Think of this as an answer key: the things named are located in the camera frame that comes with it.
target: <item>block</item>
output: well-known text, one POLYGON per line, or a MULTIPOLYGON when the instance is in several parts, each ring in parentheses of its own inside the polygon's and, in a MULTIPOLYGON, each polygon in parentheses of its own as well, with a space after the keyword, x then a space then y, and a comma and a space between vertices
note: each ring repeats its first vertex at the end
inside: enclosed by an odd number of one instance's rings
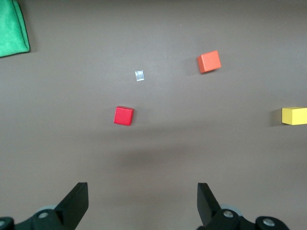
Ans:
POLYGON ((217 50, 202 54, 197 58, 201 73, 205 73, 221 67, 220 57, 217 50))
POLYGON ((288 125, 307 124, 307 108, 290 107, 282 109, 282 122, 288 125))
POLYGON ((115 109, 114 123, 119 125, 130 126, 132 123, 134 109, 118 106, 115 109))

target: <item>gray floor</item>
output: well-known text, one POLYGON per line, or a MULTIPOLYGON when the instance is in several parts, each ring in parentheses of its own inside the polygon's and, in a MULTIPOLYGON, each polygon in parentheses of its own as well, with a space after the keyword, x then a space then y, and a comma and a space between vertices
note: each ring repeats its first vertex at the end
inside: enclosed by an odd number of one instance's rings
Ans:
POLYGON ((250 221, 306 229, 307 125, 281 124, 307 106, 306 1, 19 2, 32 52, 0 58, 0 216, 88 182, 79 230, 195 230, 207 182, 250 221))

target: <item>cube top face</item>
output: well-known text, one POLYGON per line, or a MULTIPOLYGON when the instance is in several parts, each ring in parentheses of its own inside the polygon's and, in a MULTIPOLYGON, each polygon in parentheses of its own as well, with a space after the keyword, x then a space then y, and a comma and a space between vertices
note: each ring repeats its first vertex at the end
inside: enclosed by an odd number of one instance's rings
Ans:
POLYGON ((307 108, 290 107, 282 109, 282 122, 288 125, 307 124, 307 108))
POLYGON ((217 50, 200 55, 197 58, 201 73, 205 73, 221 67, 220 57, 217 50))
POLYGON ((133 108, 118 106, 115 109, 114 123, 119 125, 130 126, 133 118, 133 108))

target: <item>green towel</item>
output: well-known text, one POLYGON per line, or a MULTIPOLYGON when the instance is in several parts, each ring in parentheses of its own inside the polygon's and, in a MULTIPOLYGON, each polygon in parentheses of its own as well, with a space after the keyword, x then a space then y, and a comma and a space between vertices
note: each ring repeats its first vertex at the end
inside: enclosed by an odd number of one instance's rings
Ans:
POLYGON ((0 0, 0 57, 30 50, 24 18, 16 0, 0 0))

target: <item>screw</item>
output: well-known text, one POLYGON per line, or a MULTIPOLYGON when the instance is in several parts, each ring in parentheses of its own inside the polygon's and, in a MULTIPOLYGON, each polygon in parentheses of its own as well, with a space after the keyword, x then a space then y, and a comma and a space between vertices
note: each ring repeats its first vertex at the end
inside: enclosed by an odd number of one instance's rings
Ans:
POLYGON ((46 216, 48 216, 48 213, 47 212, 43 212, 43 213, 38 215, 38 218, 42 219, 42 218, 45 218, 46 216))
POLYGON ((270 226, 270 227, 274 227, 275 226, 275 223, 273 222, 273 220, 271 219, 264 219, 262 221, 266 226, 270 226))
POLYGON ((228 218, 232 218, 232 217, 234 217, 234 214, 231 212, 231 211, 225 211, 224 213, 224 216, 226 216, 226 217, 228 217, 228 218))

